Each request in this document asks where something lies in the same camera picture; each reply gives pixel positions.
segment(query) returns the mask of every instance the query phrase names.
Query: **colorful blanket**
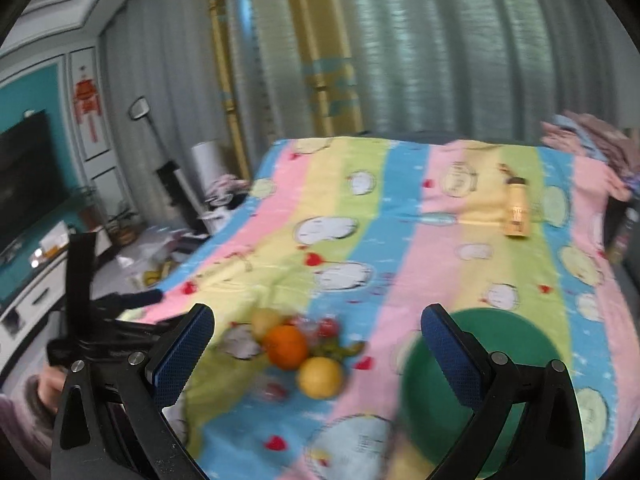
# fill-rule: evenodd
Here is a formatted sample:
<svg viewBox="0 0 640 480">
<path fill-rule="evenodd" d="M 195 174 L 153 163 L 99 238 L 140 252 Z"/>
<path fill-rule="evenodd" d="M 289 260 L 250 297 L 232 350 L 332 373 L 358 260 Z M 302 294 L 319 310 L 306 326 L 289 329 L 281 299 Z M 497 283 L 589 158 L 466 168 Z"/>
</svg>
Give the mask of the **colorful blanket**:
<svg viewBox="0 0 640 480">
<path fill-rule="evenodd" d="M 526 240 L 500 230 L 500 163 L 528 181 Z M 374 480 L 383 472 L 423 480 L 433 465 L 394 424 L 408 341 L 430 303 L 450 312 L 490 306 L 532 322 L 568 365 L 587 479 L 598 478 L 640 416 L 640 346 L 602 252 L 605 171 L 549 148 L 473 141 L 276 143 L 228 227 L 142 313 L 155 322 L 196 302 L 215 313 L 212 344 L 187 389 L 190 452 L 210 478 L 225 480 Z M 289 378 L 250 346 L 231 355 L 218 342 L 256 306 L 337 314 L 346 342 L 368 342 L 348 361 L 337 399 L 311 400 L 296 388 L 281 404 L 255 397 L 264 370 Z"/>
</svg>

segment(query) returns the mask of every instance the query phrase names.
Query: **white ceiling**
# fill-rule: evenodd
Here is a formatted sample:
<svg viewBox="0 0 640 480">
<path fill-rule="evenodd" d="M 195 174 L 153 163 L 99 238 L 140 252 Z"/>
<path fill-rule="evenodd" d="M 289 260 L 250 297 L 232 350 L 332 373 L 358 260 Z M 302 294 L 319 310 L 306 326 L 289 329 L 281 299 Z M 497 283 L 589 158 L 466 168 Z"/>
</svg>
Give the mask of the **white ceiling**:
<svg viewBox="0 0 640 480">
<path fill-rule="evenodd" d="M 32 0 L 0 48 L 0 56 L 52 34 L 80 28 L 98 0 Z"/>
</svg>

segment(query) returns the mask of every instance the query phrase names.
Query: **green plate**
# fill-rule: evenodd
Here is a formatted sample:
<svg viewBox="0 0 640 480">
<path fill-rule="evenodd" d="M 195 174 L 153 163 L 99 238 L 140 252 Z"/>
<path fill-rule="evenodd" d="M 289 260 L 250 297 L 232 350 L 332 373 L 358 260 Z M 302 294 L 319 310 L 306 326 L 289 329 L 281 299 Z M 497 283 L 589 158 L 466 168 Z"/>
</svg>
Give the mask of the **green plate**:
<svg viewBox="0 0 640 480">
<path fill-rule="evenodd" d="M 523 317 L 497 308 L 472 308 L 451 317 L 471 332 L 488 352 L 505 352 L 518 364 L 545 366 L 559 359 L 546 335 Z M 495 473 L 515 434 L 524 404 L 516 404 L 489 455 L 481 476 Z M 414 445 L 434 465 L 439 464 L 464 430 L 472 411 L 458 403 L 449 383 L 422 338 L 404 367 L 400 417 Z"/>
</svg>

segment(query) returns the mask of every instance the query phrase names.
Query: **television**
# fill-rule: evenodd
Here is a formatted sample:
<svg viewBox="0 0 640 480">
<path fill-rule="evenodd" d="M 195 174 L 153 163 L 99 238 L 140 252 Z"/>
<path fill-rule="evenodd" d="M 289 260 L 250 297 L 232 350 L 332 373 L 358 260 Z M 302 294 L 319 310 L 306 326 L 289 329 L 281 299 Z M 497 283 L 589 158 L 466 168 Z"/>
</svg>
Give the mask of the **television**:
<svg viewBox="0 0 640 480">
<path fill-rule="evenodd" d="M 68 196 L 45 112 L 0 134 L 0 253 Z"/>
</svg>

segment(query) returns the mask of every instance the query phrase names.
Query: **white paper roll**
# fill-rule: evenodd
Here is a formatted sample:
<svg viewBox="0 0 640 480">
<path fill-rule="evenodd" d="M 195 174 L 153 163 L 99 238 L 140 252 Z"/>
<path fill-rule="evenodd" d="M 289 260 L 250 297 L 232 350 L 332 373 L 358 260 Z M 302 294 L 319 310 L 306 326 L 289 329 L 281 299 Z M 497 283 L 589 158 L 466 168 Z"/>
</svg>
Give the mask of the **white paper roll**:
<svg viewBox="0 0 640 480">
<path fill-rule="evenodd" d="M 222 162 L 220 149 L 214 140 L 208 140 L 193 146 L 191 153 L 193 154 L 202 192 L 206 194 L 211 184 L 227 173 L 226 167 Z"/>
</svg>

